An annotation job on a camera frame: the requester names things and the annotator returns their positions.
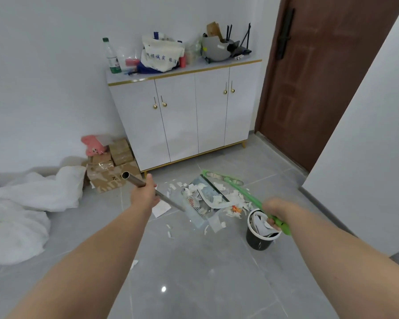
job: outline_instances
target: hand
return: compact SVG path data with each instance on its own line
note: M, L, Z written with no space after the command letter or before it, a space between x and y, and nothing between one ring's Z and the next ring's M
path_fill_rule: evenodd
M135 187L131 191L131 204L151 213L152 208L160 201L160 198L155 196L155 187L156 184L152 179L152 175L148 173L146 175L146 186L142 188Z
M283 222L288 222L287 218L291 211L299 209L297 204L292 202L288 202L282 200L280 198L272 198L265 201L262 205L263 213L267 215L273 215L278 217ZM275 221L269 217L267 220L268 224L277 230L281 230L277 225L275 225Z

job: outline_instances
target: brown door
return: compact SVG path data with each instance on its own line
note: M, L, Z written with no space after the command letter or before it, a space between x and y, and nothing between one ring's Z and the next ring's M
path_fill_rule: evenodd
M399 0L285 5L280 11L295 9L291 39L272 64L273 45L256 129L310 171L393 26Z

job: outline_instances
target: white bucket rim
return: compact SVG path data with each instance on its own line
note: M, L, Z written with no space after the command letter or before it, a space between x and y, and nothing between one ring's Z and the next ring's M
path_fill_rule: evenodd
M247 217L247 225L248 225L248 228L250 229L250 232L252 232L252 233L254 234L254 236L256 236L257 238L262 239L263 241L273 241L273 240L277 239L277 238L281 235L281 233L282 233L281 230L280 230L279 233L278 233L277 235L275 235L275 236L272 236L272 237L265 237L265 236L261 236L261 235L259 235L258 233L256 233L256 231L251 227L251 224L250 224L250 217L251 217L251 215L252 215L253 213L255 213L255 212L257 212L257 211L260 212L260 213L262 213L263 215L265 215L265 216L268 218L268 215L266 215L265 213L263 213L262 210L261 210L260 208L253 209L253 210L250 212L250 214L248 214L248 217Z

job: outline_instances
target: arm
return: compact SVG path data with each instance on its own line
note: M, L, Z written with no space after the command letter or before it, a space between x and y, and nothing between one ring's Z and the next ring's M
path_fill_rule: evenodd
M12 318L106 318L127 278L152 207L149 174L131 206L56 264L16 306Z
M309 271L341 318L399 318L398 264L296 204L272 199L263 209L288 223Z

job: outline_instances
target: pink stuffed toy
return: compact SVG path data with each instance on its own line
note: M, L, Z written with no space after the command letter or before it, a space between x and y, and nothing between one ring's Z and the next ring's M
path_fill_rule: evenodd
M94 156L105 153L105 147L99 142L94 135L86 135L81 138L81 142L87 145L86 155Z

